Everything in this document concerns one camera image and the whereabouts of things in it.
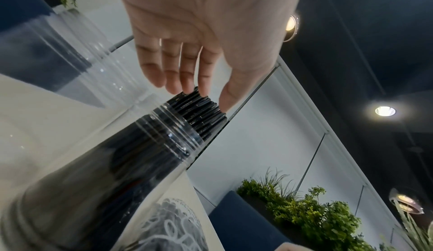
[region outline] container of black straws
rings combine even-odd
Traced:
[[[153,108],[10,202],[1,215],[0,235],[12,251],[110,250],[148,195],[169,174],[187,169],[226,121],[218,105],[197,88],[162,105],[150,102],[152,96],[140,94],[136,80],[118,66],[109,44],[93,41],[94,33],[76,20],[51,16],[28,25],[54,39],[64,50],[57,54],[69,64],[83,65],[75,66],[77,77],[104,107],[122,104],[136,114]],[[101,70],[104,74],[95,73]]]

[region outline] transparent jar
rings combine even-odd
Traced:
[[[19,175],[0,174],[3,244],[110,250],[142,201],[191,164],[204,135],[173,109],[182,96],[160,104],[75,13],[37,18],[1,34],[0,45],[2,164]]]

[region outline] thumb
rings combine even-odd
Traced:
[[[269,70],[242,71],[233,69],[230,79],[222,89],[219,106],[222,112],[227,112],[239,102]]]

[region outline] black ceiling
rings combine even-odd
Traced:
[[[300,0],[297,13],[283,60],[390,208],[407,187],[433,209],[433,0]]]

